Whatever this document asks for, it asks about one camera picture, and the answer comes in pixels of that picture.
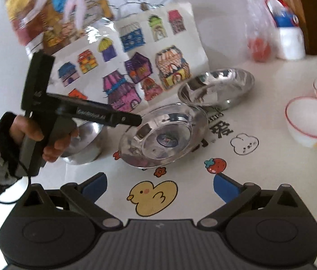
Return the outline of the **left hand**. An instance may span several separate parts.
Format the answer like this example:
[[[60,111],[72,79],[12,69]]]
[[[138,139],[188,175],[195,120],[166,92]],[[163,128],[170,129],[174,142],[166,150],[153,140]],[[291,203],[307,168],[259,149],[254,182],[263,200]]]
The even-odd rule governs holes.
[[[39,142],[44,138],[37,123],[21,115],[15,117],[10,127],[9,134],[16,144],[22,144],[24,137],[28,137],[36,142]],[[43,150],[43,160],[54,163],[68,148],[71,138],[78,136],[79,129],[75,128],[70,133],[65,134],[62,138],[59,138],[54,144],[46,146]]]

